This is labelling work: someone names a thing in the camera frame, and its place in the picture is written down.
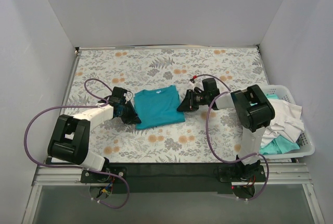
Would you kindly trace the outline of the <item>teal t-shirt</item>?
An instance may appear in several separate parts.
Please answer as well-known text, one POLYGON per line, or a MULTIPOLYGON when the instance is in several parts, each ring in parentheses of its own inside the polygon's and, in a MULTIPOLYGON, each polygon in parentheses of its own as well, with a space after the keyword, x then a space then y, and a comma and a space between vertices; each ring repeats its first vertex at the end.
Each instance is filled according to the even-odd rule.
POLYGON ((178 112, 180 96, 176 86, 156 90, 142 90, 134 95, 134 107, 141 120, 137 130, 145 130, 185 122, 183 112, 178 112))

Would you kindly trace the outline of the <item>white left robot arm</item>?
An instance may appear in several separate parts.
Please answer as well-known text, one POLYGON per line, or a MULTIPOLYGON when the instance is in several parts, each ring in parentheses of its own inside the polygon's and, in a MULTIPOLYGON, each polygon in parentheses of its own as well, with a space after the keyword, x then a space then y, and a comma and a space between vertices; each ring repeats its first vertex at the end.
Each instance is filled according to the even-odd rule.
POLYGON ((60 115, 48 145, 48 155, 89 170, 106 171, 108 159, 89 150, 90 132, 114 118, 120 118, 126 125, 141 123, 128 94, 131 92, 115 87, 95 107, 75 115, 60 115))

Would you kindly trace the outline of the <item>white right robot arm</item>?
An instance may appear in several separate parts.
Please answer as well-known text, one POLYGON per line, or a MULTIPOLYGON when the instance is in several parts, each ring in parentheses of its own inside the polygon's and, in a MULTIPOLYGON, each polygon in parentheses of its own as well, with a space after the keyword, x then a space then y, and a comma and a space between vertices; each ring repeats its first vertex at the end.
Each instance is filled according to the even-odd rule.
POLYGON ((177 111, 197 111, 201 105, 207 105, 209 110, 235 109, 242 125, 241 148, 233 161, 219 158, 221 165, 217 171, 221 181, 254 180, 257 174, 263 172, 260 147, 266 128, 275 118, 272 104, 258 85, 220 92, 216 77, 209 76, 202 81, 202 86, 201 89, 196 86, 188 89, 177 111))

